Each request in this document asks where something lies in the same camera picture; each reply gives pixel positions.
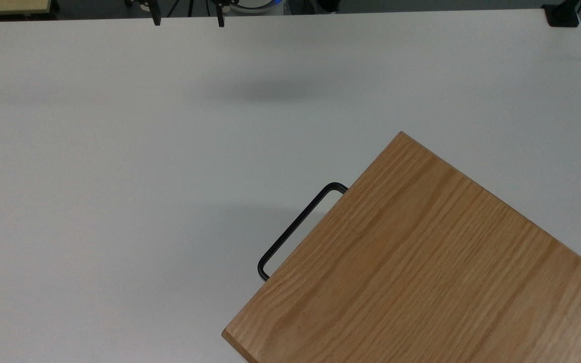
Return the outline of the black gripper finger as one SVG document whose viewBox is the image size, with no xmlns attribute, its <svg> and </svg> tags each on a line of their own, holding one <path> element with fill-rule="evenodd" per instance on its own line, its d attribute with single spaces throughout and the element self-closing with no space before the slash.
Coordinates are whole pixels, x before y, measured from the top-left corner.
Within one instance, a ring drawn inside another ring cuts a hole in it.
<svg viewBox="0 0 581 363">
<path fill-rule="evenodd" d="M 220 28 L 224 27 L 226 15 L 230 12 L 230 1 L 213 1 L 216 9 L 217 23 Z"/>
<path fill-rule="evenodd" d="M 161 25 L 162 13 L 157 0 L 143 0 L 140 1 L 141 9 L 150 13 L 152 21 L 155 26 L 159 27 Z"/>
</svg>

